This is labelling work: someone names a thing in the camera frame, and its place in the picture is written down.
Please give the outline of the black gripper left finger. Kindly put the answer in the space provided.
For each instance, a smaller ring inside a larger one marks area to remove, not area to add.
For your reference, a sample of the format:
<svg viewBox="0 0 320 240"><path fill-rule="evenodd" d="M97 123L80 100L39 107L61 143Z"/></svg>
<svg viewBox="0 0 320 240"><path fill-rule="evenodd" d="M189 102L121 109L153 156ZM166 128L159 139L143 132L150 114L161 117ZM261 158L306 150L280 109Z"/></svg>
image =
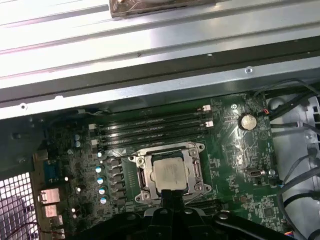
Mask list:
<svg viewBox="0 0 320 240"><path fill-rule="evenodd" d="M92 228L93 240L171 240L173 191L161 192L161 207L141 217L125 212Z"/></svg>

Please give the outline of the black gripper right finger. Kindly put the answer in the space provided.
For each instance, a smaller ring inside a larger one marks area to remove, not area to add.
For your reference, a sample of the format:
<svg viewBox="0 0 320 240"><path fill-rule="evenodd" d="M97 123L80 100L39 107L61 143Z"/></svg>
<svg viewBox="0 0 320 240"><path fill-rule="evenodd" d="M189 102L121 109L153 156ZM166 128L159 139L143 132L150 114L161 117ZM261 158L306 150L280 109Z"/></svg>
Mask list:
<svg viewBox="0 0 320 240"><path fill-rule="evenodd" d="M227 211L213 216L185 207L180 191L174 191L173 227L183 240L284 240L285 235Z"/></svg>

